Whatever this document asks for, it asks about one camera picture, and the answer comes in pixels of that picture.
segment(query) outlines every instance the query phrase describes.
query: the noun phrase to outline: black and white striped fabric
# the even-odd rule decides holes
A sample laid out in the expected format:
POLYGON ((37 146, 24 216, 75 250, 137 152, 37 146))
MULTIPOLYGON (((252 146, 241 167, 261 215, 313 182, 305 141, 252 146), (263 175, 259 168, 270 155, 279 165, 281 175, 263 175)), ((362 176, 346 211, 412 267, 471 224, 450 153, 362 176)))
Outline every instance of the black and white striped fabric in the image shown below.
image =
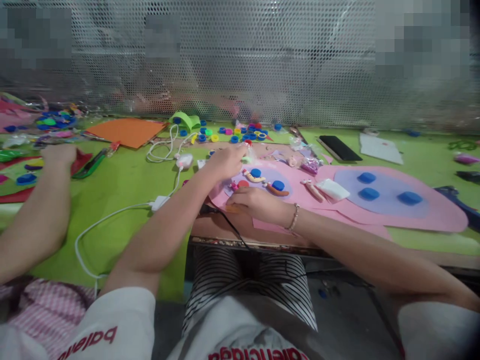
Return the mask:
POLYGON ((305 267, 300 257, 282 253, 260 256, 255 278, 244 278, 230 249, 208 246, 195 249, 195 280, 186 304, 182 336, 190 328, 190 321, 197 312, 233 292, 269 297, 318 330, 305 267))

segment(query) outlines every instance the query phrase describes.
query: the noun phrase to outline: smartphone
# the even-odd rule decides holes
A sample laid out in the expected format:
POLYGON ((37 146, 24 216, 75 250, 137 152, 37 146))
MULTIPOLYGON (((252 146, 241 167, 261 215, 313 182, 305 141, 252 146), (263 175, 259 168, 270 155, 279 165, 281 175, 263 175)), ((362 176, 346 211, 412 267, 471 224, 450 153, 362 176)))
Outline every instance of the smartphone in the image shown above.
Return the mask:
POLYGON ((337 160, 361 161, 355 151, 349 148, 342 140, 333 135, 321 135, 317 141, 337 160))

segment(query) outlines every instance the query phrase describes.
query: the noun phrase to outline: forearm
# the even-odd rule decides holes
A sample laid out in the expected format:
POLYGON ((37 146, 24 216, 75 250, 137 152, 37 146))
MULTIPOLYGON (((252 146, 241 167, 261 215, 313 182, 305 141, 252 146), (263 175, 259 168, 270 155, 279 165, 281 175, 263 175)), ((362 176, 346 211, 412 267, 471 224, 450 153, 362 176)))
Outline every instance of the forearm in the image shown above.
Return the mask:
POLYGON ((30 270, 57 251, 70 218, 70 169, 45 164, 37 185, 0 236, 0 284, 30 270))
POLYGON ((133 285, 156 294, 160 272, 178 251, 214 183, 208 172, 199 171, 177 191, 133 236, 102 294, 133 285))
POLYGON ((476 295, 447 271, 367 231, 305 209, 299 210, 294 231, 391 294, 455 296, 464 307, 478 305, 476 295))

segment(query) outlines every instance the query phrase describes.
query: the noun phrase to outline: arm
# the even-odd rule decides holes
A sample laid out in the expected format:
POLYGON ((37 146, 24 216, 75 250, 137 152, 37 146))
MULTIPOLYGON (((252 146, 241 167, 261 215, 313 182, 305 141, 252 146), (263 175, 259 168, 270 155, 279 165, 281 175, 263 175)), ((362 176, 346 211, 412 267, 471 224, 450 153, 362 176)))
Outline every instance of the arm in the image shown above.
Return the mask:
POLYGON ((101 291, 142 287, 157 294, 160 273, 167 267, 192 227, 214 185, 238 174, 247 147, 217 151, 133 236, 101 291))
MULTIPOLYGON (((294 205, 255 188, 240 188, 228 203, 284 228, 295 213, 294 205)), ((393 242, 302 208, 293 230, 369 283, 408 302, 437 301, 480 310, 479 298, 458 279, 393 242)))
POLYGON ((0 236, 0 284, 30 270, 62 245, 70 218, 73 145, 42 150, 44 167, 28 200, 0 236))

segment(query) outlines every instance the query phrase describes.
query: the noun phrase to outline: metal mesh screen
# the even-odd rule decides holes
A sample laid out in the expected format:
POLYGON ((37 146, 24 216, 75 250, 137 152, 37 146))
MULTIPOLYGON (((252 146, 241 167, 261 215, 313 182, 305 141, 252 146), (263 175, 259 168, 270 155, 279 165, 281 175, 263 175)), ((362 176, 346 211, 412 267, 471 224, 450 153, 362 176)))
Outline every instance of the metal mesh screen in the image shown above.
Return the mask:
POLYGON ((122 115, 480 131, 468 1, 2 1, 7 91, 122 115))

